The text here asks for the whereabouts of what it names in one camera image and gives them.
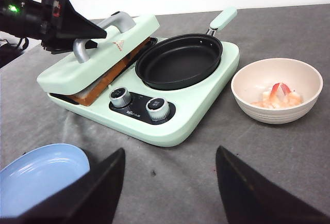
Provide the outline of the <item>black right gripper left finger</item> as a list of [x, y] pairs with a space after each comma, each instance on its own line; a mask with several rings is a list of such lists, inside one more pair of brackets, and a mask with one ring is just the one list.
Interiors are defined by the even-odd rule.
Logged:
[[125, 150], [119, 148], [74, 183], [1, 223], [112, 223], [124, 173]]

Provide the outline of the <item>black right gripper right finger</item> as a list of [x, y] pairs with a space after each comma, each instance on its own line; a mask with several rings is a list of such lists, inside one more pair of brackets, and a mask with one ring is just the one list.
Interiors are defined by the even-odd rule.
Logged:
[[223, 146], [218, 186], [228, 223], [329, 223], [329, 216], [275, 185]]

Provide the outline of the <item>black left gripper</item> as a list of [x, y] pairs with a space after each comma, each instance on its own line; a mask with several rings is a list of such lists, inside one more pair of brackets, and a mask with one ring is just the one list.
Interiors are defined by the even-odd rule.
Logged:
[[107, 36], [103, 28], [75, 11], [69, 0], [1, 0], [1, 31], [41, 40], [52, 54], [72, 52], [75, 39]]

